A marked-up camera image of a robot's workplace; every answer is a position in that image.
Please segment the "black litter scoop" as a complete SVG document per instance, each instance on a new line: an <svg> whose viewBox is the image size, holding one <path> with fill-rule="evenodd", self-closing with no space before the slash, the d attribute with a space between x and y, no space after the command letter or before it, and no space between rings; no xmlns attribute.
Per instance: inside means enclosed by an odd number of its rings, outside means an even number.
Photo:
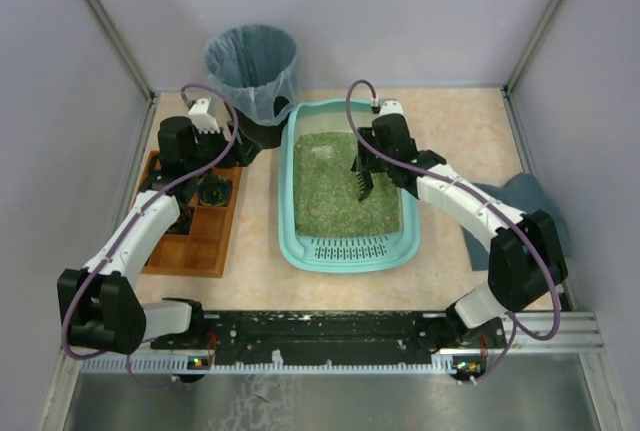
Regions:
<svg viewBox="0 0 640 431"><path fill-rule="evenodd" d="M374 189L374 182L371 173L368 171L358 171L356 173L356 180L359 189L358 201L362 202L369 197Z"/></svg>

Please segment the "blue cloth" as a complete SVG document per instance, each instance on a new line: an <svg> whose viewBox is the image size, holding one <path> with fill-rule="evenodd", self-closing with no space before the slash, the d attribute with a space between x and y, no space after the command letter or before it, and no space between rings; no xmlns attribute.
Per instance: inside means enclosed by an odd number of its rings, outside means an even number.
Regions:
<svg viewBox="0 0 640 431"><path fill-rule="evenodd" d="M482 191L503 203L531 214L542 210L554 220L560 244L565 257L572 256L572 244L567 224L560 209L543 190L538 179L528 173L518 173L502 186L474 182ZM473 272L487 271L489 253L482 244L465 228L462 228L466 250Z"/></svg>

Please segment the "black trash bin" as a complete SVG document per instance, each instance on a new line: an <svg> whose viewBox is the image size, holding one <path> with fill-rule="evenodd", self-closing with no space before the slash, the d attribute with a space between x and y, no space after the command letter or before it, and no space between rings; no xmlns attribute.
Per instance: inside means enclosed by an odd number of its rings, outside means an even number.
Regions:
<svg viewBox="0 0 640 431"><path fill-rule="evenodd" d="M237 110L239 130L261 149L274 149L281 145L282 133L293 107L287 98L278 96L274 100L273 110L277 117L283 116L284 119L278 125L271 126L258 124Z"/></svg>

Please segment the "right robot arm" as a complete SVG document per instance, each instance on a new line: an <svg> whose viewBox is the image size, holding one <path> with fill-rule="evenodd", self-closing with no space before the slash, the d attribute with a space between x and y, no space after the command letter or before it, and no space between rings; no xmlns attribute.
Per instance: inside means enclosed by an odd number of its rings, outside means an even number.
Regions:
<svg viewBox="0 0 640 431"><path fill-rule="evenodd" d="M418 149L401 114L380 114L354 126L358 151L353 170L365 186L384 173L414 198L453 218L487 251L486 281L445 311L445 329L463 341L487 322L518 313L545 294L561 309L556 290L568 270L554 219L527 213L491 197L459 175L446 159Z"/></svg>

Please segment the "black mounting rail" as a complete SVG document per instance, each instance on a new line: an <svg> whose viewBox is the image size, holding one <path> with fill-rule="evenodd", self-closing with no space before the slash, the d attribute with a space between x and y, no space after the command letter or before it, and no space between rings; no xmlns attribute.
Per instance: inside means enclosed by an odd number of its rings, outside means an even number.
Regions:
<svg viewBox="0 0 640 431"><path fill-rule="evenodd" d="M595 317L565 312L554 338L550 312L495 318L465 338L441 313L420 311L198 311L181 334L145 339L131 356L106 352L84 361L86 373L174 375L195 381L214 374L442 375L472 381L500 356L599 352Z"/></svg>

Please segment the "wooden compartment tray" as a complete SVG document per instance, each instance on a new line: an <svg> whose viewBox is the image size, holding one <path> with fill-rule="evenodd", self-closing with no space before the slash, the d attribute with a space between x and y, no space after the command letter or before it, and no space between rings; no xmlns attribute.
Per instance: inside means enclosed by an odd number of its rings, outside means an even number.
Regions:
<svg viewBox="0 0 640 431"><path fill-rule="evenodd" d="M232 181L226 207L205 207L198 201L198 182L218 175ZM148 275L220 278L223 276L242 169L213 168L195 179L196 188L177 222L160 239L146 261Z"/></svg>

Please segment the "blue trash bag liner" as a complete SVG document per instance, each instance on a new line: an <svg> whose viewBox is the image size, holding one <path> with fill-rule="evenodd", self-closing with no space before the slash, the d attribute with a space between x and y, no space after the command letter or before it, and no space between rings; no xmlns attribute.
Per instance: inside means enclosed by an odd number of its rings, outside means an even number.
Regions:
<svg viewBox="0 0 640 431"><path fill-rule="evenodd" d="M281 124L297 105L298 48L280 28L229 29L207 41L204 63L213 87L258 125Z"/></svg>

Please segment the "dark green item in tray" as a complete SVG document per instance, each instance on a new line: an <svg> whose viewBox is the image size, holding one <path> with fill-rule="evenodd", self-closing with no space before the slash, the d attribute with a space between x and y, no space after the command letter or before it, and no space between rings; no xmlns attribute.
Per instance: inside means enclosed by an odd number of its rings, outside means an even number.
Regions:
<svg viewBox="0 0 640 431"><path fill-rule="evenodd" d="M232 190L232 181L228 178L218 175L203 177L197 187L199 204L205 207L226 207Z"/></svg>

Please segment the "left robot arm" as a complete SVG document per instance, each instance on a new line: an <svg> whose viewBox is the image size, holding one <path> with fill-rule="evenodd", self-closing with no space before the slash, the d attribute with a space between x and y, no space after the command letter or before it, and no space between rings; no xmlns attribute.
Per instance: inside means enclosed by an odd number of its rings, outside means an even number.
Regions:
<svg viewBox="0 0 640 431"><path fill-rule="evenodd" d="M159 150L131 210L93 258L58 278L61 341L69 357L130 355L146 341L195 326L196 302L165 298L141 304L134 287L161 238L188 208L199 177L234 166L233 153L241 144L238 122L230 121L229 129L226 136L214 119L205 126L185 116L162 121ZM81 348L86 354L79 354Z"/></svg>

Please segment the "teal litter box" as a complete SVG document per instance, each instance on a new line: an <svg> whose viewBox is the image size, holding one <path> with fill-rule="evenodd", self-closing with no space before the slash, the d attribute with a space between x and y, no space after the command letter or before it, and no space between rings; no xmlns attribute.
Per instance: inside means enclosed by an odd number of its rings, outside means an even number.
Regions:
<svg viewBox="0 0 640 431"><path fill-rule="evenodd" d="M420 244L417 201L385 174L361 198L352 171L358 142L352 124L373 115L365 100L302 103L290 114L280 147L278 233L293 266L355 274L402 266Z"/></svg>

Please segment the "green cat litter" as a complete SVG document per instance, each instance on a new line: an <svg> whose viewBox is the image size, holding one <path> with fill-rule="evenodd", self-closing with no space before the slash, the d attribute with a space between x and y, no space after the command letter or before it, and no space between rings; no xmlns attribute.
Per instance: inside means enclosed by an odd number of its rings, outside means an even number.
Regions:
<svg viewBox="0 0 640 431"><path fill-rule="evenodd" d="M319 238L350 238L400 230L399 191L384 174L373 176L374 189L358 201L351 171L357 140L346 132L300 137L293 153L295 230Z"/></svg>

